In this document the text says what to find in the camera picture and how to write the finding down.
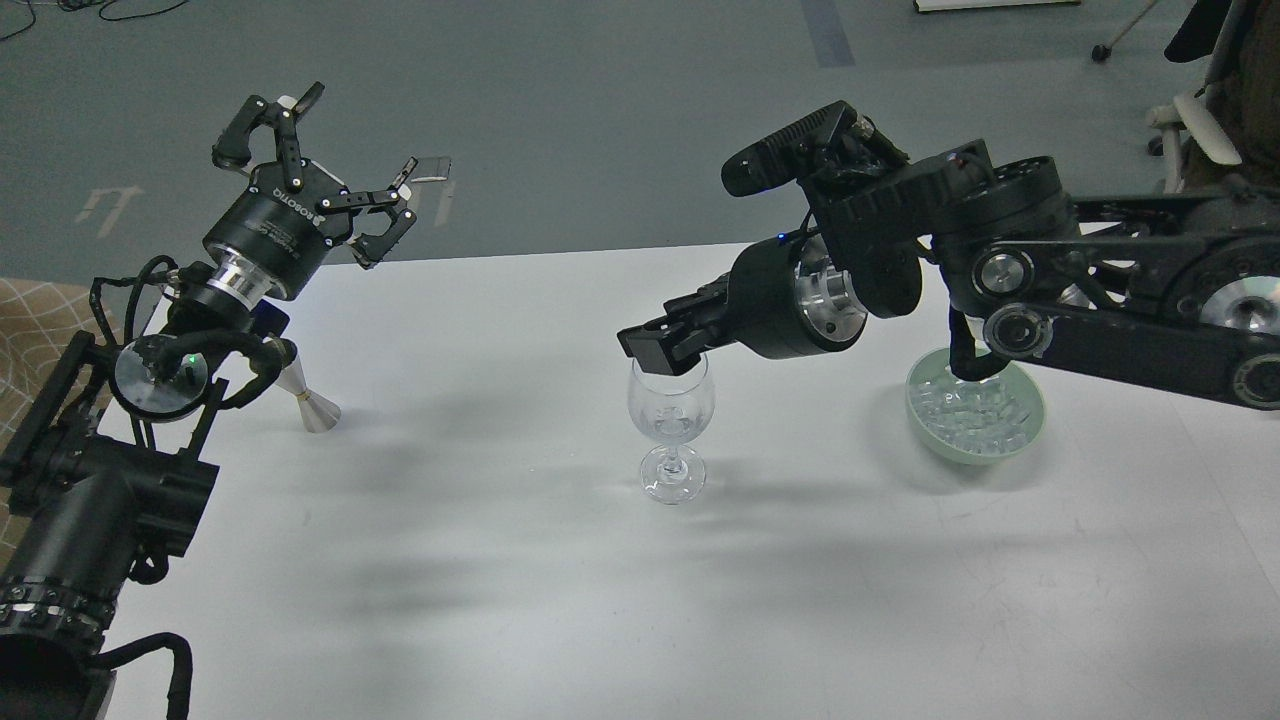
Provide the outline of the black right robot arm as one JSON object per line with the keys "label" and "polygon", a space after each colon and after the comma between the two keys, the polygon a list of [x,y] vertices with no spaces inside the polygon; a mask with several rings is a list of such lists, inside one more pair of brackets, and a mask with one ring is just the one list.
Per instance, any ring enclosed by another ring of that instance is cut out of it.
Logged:
{"label": "black right robot arm", "polygon": [[721,170],[745,197],[795,183],[799,228],[622,329],[646,373],[682,375],[713,348],[768,359],[840,352],[868,316],[913,313],[922,264],[948,292],[950,369],[1011,361],[1221,404],[1277,407],[1277,191],[1071,199],[1051,158],[995,167],[977,140],[910,161],[832,102],[748,145]]}

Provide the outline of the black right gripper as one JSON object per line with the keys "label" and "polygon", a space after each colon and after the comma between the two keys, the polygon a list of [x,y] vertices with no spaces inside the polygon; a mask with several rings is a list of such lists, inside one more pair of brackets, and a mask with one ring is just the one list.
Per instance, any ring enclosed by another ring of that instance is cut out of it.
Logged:
{"label": "black right gripper", "polygon": [[867,325],[868,310],[822,237],[753,243],[719,279],[620,331],[625,356],[648,374],[677,377],[727,345],[771,360],[842,352]]}

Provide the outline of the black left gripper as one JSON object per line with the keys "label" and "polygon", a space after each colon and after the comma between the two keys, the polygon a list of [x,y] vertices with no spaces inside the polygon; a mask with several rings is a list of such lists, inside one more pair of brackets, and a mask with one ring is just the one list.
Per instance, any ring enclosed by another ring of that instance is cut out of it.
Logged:
{"label": "black left gripper", "polygon": [[274,136],[276,161],[256,165],[250,187],[204,237],[209,255],[234,251],[273,281],[270,297],[293,301],[320,268],[330,242],[349,247],[362,269],[380,264],[417,220],[408,208],[408,181],[419,164],[411,156],[384,188],[351,191],[314,161],[303,164],[297,122],[323,96],[324,83],[285,104],[252,95],[211,147],[212,164],[247,170],[251,135],[262,126]]}

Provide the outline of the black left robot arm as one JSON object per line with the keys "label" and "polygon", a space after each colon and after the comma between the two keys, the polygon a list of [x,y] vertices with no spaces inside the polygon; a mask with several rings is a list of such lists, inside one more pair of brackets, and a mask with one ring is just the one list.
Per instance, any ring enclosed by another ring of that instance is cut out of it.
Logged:
{"label": "black left robot arm", "polygon": [[92,281],[96,332],[77,331],[3,451],[3,487],[28,529],[3,569],[3,716],[101,719],[116,670],[172,653],[169,719],[189,715],[193,656],[160,632],[105,650],[127,582],[161,582],[195,537],[218,478],[200,457],[215,416],[278,386],[307,430],[340,413],[305,383],[282,302],[348,246],[379,264],[415,224],[411,158],[383,190],[355,191],[300,149],[323,96],[250,96],[212,164],[247,177],[204,238],[210,263],[150,259]]}

